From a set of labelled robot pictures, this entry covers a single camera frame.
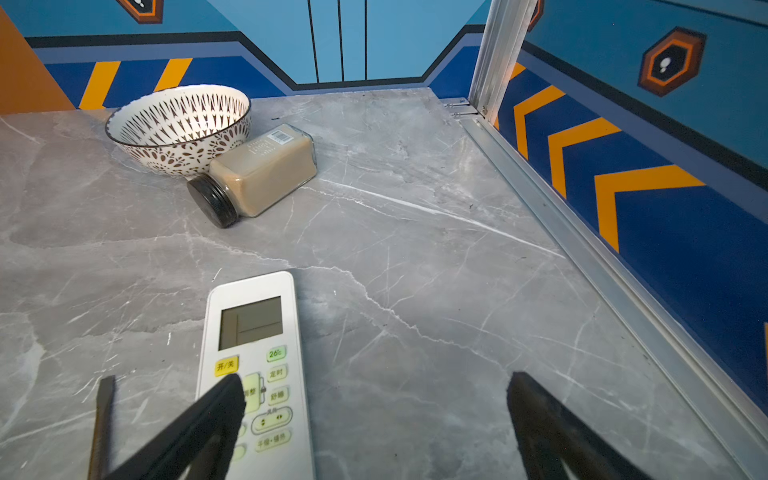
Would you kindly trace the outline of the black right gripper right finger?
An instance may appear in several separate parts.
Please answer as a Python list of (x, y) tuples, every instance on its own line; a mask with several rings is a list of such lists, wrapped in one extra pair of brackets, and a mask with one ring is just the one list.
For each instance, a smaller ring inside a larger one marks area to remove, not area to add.
[(507, 408), (529, 479), (647, 479), (526, 372), (514, 372)]

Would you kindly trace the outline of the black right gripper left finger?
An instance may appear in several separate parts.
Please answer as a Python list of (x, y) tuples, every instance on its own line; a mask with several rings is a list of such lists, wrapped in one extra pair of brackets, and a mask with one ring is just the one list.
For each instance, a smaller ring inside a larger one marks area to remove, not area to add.
[(105, 479), (224, 479), (245, 411), (241, 379), (224, 376)]

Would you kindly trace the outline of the black handled screwdriver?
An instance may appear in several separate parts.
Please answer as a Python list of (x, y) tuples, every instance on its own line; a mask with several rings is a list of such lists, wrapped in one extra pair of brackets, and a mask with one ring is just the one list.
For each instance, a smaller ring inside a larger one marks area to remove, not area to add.
[(89, 459), (88, 480), (101, 480), (109, 470), (112, 406), (115, 376), (100, 379), (96, 395), (94, 431)]

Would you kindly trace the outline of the white air conditioner remote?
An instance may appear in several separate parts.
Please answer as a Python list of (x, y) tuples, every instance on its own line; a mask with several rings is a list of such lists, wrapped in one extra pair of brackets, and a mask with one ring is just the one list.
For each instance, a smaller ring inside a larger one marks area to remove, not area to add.
[(230, 479), (316, 476), (294, 278), (278, 271), (215, 287), (207, 300), (197, 396), (238, 376), (244, 411)]

